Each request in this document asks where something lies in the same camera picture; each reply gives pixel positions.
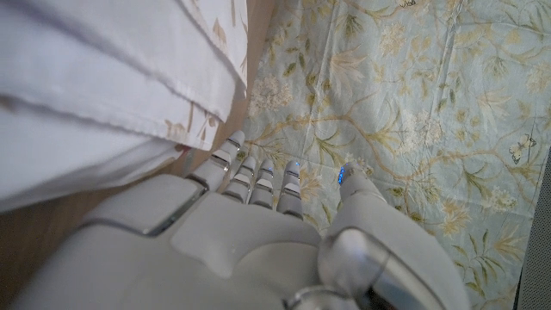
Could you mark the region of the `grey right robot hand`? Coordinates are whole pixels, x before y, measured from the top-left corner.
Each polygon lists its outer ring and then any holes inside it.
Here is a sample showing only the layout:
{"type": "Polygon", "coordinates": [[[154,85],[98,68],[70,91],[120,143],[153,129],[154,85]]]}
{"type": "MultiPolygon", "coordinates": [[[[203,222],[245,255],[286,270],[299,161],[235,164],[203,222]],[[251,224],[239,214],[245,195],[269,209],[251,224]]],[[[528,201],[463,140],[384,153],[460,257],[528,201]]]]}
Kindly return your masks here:
{"type": "Polygon", "coordinates": [[[104,200],[13,300],[14,309],[467,309],[453,260],[344,164],[325,232],[305,220],[300,164],[232,162],[238,131],[185,177],[104,200]]]}

